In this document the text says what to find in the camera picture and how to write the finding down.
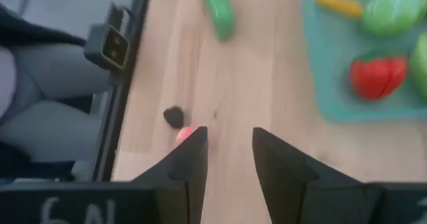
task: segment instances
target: pink object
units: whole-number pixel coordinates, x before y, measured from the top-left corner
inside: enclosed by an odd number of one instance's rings
[[[185,141],[193,132],[195,129],[192,127],[184,127],[179,131],[178,135],[176,135],[176,142],[178,144],[181,144],[183,141]]]

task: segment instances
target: plastic tray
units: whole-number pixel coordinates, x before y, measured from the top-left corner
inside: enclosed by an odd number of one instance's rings
[[[427,117],[427,100],[410,75],[395,92],[377,102],[361,100],[348,83],[348,69],[356,56],[377,48],[410,52],[419,34],[427,31],[427,20],[405,35],[377,38],[363,32],[359,22],[318,7],[314,0],[301,0],[301,10],[316,102],[327,119],[349,122]]]

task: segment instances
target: toy tomato slice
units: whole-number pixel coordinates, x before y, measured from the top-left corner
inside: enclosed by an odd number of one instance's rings
[[[386,59],[355,61],[350,67],[350,83],[353,90],[366,100],[381,97],[389,81],[389,68]]]
[[[384,88],[381,97],[385,97],[393,92],[396,88],[403,83],[406,77],[406,58],[396,57],[388,61],[388,68],[390,72],[389,81],[387,86]]]

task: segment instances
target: wooden table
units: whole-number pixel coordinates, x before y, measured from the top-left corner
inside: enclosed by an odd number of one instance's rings
[[[427,124],[335,124],[319,113],[300,0],[232,0],[236,32],[217,41],[202,0],[151,0],[113,178],[129,180],[175,146],[163,110],[207,125],[202,223],[271,223],[252,155],[263,127],[363,181],[427,181]]]

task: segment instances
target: light wood surface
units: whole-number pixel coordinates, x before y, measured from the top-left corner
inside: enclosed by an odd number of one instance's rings
[[[252,155],[263,127],[362,181],[427,181],[427,124],[335,124],[314,101],[300,0],[232,0],[236,32],[217,41],[202,0],[151,0],[113,178],[129,180],[175,147],[163,110],[207,125],[202,223],[271,223]]]

